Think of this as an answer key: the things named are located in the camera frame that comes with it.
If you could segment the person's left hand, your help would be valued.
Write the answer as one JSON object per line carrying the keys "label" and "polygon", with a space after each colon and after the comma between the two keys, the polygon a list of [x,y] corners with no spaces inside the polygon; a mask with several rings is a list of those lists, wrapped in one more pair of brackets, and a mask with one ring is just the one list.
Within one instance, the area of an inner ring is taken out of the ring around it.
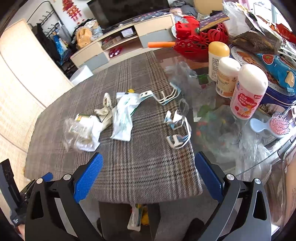
{"label": "person's left hand", "polygon": [[20,234],[21,238],[23,240],[25,240],[25,225],[24,224],[20,224],[19,226],[16,227],[16,230]]}

